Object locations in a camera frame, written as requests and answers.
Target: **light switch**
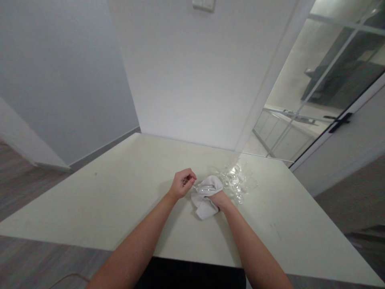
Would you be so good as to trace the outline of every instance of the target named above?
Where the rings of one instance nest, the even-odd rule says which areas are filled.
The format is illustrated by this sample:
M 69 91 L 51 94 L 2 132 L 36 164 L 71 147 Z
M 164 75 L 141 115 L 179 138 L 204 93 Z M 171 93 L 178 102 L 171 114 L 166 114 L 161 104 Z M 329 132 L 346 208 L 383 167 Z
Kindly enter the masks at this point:
M 215 0 L 203 0 L 203 9 L 214 12 Z
M 192 0 L 194 9 L 200 9 L 207 12 L 214 12 L 215 0 Z
M 203 0 L 192 0 L 192 6 L 195 9 L 202 9 L 202 7 L 203 7 Z

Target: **glass door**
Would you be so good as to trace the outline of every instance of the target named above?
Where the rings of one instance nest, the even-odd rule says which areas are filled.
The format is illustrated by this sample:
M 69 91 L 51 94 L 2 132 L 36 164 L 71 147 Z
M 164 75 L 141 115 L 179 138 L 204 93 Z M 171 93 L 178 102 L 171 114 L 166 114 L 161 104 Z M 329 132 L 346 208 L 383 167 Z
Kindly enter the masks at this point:
M 384 71 L 385 1 L 317 0 L 243 152 L 290 167 Z

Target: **tabletop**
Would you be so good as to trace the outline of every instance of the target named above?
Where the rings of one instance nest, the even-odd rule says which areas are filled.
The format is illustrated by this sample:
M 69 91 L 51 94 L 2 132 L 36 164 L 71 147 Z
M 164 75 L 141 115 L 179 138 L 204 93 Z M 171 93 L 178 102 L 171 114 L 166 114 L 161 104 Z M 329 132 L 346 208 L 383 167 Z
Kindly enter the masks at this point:
M 0 234 L 114 250 L 190 167 L 203 180 L 235 162 L 258 186 L 237 205 L 287 274 L 385 286 L 282 161 L 134 134 L 0 223 Z M 241 267 L 223 213 L 205 221 L 189 193 L 155 256 Z

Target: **cable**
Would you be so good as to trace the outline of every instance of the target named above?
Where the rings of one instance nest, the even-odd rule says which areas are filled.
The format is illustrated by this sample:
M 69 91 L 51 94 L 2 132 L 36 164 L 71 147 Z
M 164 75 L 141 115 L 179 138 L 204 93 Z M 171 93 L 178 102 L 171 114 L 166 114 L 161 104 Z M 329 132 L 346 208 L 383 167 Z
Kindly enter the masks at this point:
M 71 273 L 71 274 L 65 275 L 63 278 L 61 278 L 60 280 L 58 280 L 55 284 L 51 285 L 48 289 L 53 288 L 54 286 L 56 286 L 57 284 L 59 284 L 61 281 L 63 281 L 64 279 L 66 279 L 67 277 L 70 277 L 70 276 L 76 276 L 76 277 L 79 277 L 79 278 L 82 279 L 83 281 L 89 283 L 89 280 L 88 280 L 86 277 L 84 277 L 84 276 L 82 276 L 82 275 L 80 275 L 80 274 L 78 274 L 78 273 Z

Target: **towel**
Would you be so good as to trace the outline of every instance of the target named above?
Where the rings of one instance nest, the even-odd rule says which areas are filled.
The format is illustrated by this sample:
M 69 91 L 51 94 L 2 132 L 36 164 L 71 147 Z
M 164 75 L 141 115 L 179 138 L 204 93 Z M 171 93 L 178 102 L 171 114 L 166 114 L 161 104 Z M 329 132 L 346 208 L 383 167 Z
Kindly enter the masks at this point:
M 219 208 L 208 197 L 223 190 L 221 181 L 216 176 L 209 176 L 201 182 L 197 190 L 191 193 L 191 200 L 196 206 L 195 213 L 205 220 L 219 212 Z

